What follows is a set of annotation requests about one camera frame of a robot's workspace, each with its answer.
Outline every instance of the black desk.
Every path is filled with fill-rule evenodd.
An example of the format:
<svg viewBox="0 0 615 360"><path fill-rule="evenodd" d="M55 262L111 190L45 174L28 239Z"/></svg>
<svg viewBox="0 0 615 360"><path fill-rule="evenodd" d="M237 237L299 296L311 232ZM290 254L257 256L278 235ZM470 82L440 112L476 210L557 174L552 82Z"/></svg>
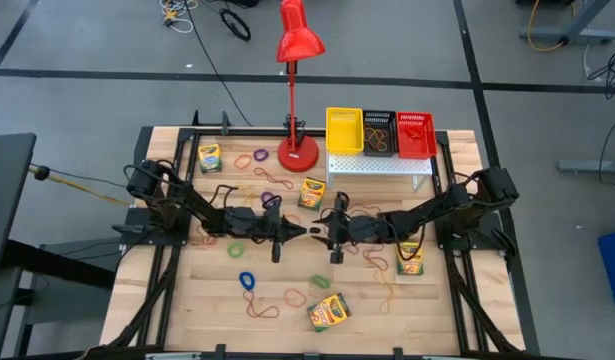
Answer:
<svg viewBox="0 0 615 360"><path fill-rule="evenodd" d="M33 292L18 288L22 270L59 277L99 288L111 289L113 271L11 240L16 215L36 135L0 136L0 352L14 305L30 305Z"/></svg>

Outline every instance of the yellow crayon box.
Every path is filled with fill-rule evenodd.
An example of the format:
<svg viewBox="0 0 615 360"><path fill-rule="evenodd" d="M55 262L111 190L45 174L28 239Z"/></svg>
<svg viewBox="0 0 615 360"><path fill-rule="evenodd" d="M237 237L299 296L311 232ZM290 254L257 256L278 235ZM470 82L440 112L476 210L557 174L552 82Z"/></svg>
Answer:
<svg viewBox="0 0 615 360"><path fill-rule="evenodd" d="M198 164L200 172L222 171L223 162L220 158L220 145L202 145L198 147Z"/></svg>
<svg viewBox="0 0 615 360"><path fill-rule="evenodd" d="M310 306L307 309L307 313L311 317L311 322L314 324L316 332L325 331L351 316L351 312L342 294L332 295Z"/></svg>
<svg viewBox="0 0 615 360"><path fill-rule="evenodd" d="M400 248L403 257L408 258L418 248L418 241L402 242ZM398 254L396 254L396 259L398 260L398 275L422 275L425 272L423 269L423 249L420 249L418 254L409 261L401 259Z"/></svg>
<svg viewBox="0 0 615 360"><path fill-rule="evenodd" d="M325 195L325 188L327 183L324 181L305 178L303 186L300 189L300 196L298 197L298 206L318 211L320 209L320 203Z"/></svg>

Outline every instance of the plastic basket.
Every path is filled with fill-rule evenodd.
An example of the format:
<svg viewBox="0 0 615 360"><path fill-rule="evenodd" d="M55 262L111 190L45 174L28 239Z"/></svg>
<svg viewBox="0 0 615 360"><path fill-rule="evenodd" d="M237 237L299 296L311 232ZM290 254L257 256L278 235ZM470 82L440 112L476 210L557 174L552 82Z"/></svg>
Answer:
<svg viewBox="0 0 615 360"><path fill-rule="evenodd" d="M393 156L398 152L396 112L363 110L363 132L366 156Z"/></svg>
<svg viewBox="0 0 615 360"><path fill-rule="evenodd" d="M327 108L326 147L330 154L357 155L363 151L363 110Z"/></svg>
<svg viewBox="0 0 615 360"><path fill-rule="evenodd" d="M438 153L433 116L428 113L396 113L398 156L429 159Z"/></svg>

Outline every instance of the perforated metal rack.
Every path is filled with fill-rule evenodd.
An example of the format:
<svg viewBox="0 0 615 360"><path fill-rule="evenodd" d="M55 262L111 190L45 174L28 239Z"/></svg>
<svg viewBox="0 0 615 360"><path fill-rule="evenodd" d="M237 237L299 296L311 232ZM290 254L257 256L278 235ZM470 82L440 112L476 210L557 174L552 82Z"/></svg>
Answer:
<svg viewBox="0 0 615 360"><path fill-rule="evenodd" d="M393 157L333 155L327 153L327 187L334 175L412 175L414 191L432 175L431 161Z"/></svg>

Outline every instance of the gray floor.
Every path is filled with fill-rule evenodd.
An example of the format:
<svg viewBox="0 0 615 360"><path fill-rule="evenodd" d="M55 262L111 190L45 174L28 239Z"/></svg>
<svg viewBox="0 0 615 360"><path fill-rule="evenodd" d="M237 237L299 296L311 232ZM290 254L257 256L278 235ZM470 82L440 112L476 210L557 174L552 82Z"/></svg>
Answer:
<svg viewBox="0 0 615 360"><path fill-rule="evenodd" d="M156 1L121 3L41 0L0 68L211 73L193 35L159 25ZM518 39L528 9L513 0L463 3L483 82L598 85L585 80L584 47L539 54ZM26 4L0 0L0 46ZM221 73L278 75L284 69L275 62L278 4L263 0L238 10L252 29L249 43L231 36L206 8L193 10ZM327 53L301 62L302 75L470 80L451 0L309 0L306 7ZM569 16L568 10L541 9L536 23L565 24ZM593 26L615 30L615 1ZM589 66L604 65L614 50L615 43L592 47ZM284 119L284 84L229 87L255 125ZM438 128L475 130L485 154L471 90L301 84L297 91L298 114L310 125L324 125L327 106L427 111ZM512 213L541 351L615 359L615 305L596 246L598 236L615 231L615 189L593 176L561 175L554 167L558 159L598 157L615 120L615 98L521 92L485 97L501 163L521 193ZM34 132L34 162L119 182L141 126L188 123L196 109L203 121L218 121L226 110L243 124L213 82L0 76L0 134ZM607 156L615 158L615 135ZM122 189L88 185L129 199ZM114 236L110 226L122 222L124 213L122 206L30 179L12 237L40 244ZM44 325L35 331L30 353L90 346L101 325L102 319Z"/></svg>

